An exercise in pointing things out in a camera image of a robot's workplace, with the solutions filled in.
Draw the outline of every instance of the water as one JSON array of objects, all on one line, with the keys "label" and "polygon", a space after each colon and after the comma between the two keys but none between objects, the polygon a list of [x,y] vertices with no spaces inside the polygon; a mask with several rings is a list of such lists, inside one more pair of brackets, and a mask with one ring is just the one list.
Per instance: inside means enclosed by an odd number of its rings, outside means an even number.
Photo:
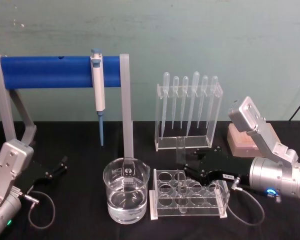
[{"label": "water", "polygon": [[120,224],[133,224],[145,215],[147,185],[141,188],[143,185],[144,183],[135,177],[120,177],[111,184],[111,188],[116,191],[110,193],[107,203],[113,220]]}]

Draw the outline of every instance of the black table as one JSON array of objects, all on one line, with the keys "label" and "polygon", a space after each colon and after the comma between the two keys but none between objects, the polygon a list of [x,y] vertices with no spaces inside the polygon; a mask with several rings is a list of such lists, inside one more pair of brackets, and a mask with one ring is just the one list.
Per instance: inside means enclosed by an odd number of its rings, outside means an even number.
[{"label": "black table", "polygon": [[[229,122],[218,122],[214,146],[230,153],[227,145]],[[22,201],[22,209],[12,224],[0,236],[1,240],[291,240],[300,239],[300,200],[282,197],[282,203],[257,194],[253,195],[265,211],[261,226],[249,227],[228,213],[218,216],[159,217],[150,220],[149,204],[142,220],[132,225],[114,222],[107,209],[102,173],[104,167],[122,153],[122,128],[119,122],[106,122],[105,147],[100,147],[97,122],[37,122],[33,159],[52,168],[63,156],[68,156],[68,171],[50,184],[35,189],[51,196],[56,207],[54,224],[46,230],[36,230],[28,223],[30,203]],[[300,121],[274,121],[281,142],[296,150],[300,161]],[[151,169],[175,170],[175,151],[155,151],[154,123],[134,123],[134,157]],[[16,124],[17,135],[22,125]],[[0,148],[5,141],[0,124]],[[152,189],[152,175],[149,189]],[[50,221],[51,207],[43,199],[33,212],[33,221],[45,225]],[[256,222],[258,208],[242,193],[233,193],[230,206],[247,221]]]}]

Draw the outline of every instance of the gray cable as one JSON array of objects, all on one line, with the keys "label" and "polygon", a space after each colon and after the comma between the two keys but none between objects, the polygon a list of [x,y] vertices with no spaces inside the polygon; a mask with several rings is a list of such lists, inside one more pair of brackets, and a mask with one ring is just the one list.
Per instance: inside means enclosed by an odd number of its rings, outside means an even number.
[{"label": "gray cable", "polygon": [[31,193],[34,193],[34,194],[41,194],[43,196],[46,196],[49,201],[51,202],[51,205],[52,205],[52,219],[51,219],[51,222],[46,225],[46,226],[38,226],[38,225],[35,225],[32,220],[31,220],[31,213],[32,213],[32,209],[34,208],[32,205],[30,210],[29,210],[29,213],[28,213],[28,220],[29,220],[29,223],[31,224],[32,227],[36,228],[36,229],[39,229],[39,230],[43,230],[43,229],[47,229],[49,228],[55,221],[55,217],[56,217],[56,207],[55,207],[55,204],[54,204],[54,201],[51,199],[51,197],[49,197],[48,194],[42,192],[42,191],[31,191]]},{"label": "gray cable", "polygon": [[228,198],[228,194],[230,193],[230,191],[227,191],[226,194],[225,194],[225,207],[228,207],[228,210],[229,212],[237,219],[239,220],[240,222],[248,225],[248,226],[251,226],[251,227],[255,227],[255,226],[259,226],[260,224],[263,223],[263,221],[265,220],[265,211],[263,209],[263,207],[261,206],[261,204],[258,202],[257,199],[254,198],[254,196],[252,196],[250,193],[248,193],[246,190],[243,190],[241,189],[240,190],[241,192],[245,193],[246,195],[248,195],[260,208],[261,210],[261,213],[262,213],[262,218],[260,221],[256,222],[256,223],[250,223],[250,222],[246,222],[245,220],[241,219],[240,217],[238,217],[237,215],[235,215],[235,213],[231,210],[230,206],[228,205],[228,201],[227,201],[227,198]]}]

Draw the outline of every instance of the label sticker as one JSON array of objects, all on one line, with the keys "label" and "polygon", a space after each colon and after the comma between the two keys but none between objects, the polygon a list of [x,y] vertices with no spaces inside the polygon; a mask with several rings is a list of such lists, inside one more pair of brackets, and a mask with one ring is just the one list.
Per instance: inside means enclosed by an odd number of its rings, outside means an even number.
[{"label": "label sticker", "polygon": [[228,174],[222,174],[224,179],[230,179],[230,180],[235,180],[235,176],[228,175]]}]

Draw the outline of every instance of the test tube rack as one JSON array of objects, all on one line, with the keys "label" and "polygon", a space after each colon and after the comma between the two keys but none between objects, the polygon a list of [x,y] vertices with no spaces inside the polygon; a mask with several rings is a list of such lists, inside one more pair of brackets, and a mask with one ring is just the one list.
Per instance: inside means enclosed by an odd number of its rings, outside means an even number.
[{"label": "test tube rack", "polygon": [[178,137],[184,138],[186,149],[212,147],[223,90],[217,76],[211,79],[203,76],[202,81],[199,81],[199,76],[195,72],[192,84],[189,85],[187,76],[183,78],[181,85],[179,78],[175,76],[171,86],[170,74],[166,72],[163,85],[157,84],[154,133],[156,151],[176,149]]},{"label": "test tube rack", "polygon": [[209,186],[186,178],[181,170],[153,170],[154,189],[149,191],[151,220],[163,216],[219,216],[226,218],[225,181]]}]

